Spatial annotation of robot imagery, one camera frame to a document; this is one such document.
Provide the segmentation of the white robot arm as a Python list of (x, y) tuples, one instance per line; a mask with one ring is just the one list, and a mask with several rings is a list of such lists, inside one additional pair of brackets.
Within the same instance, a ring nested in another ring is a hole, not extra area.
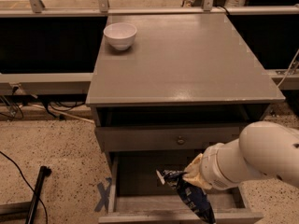
[(199, 188), (217, 190), (269, 178), (299, 187), (299, 131), (268, 121), (251, 123), (234, 141), (208, 147), (183, 176)]

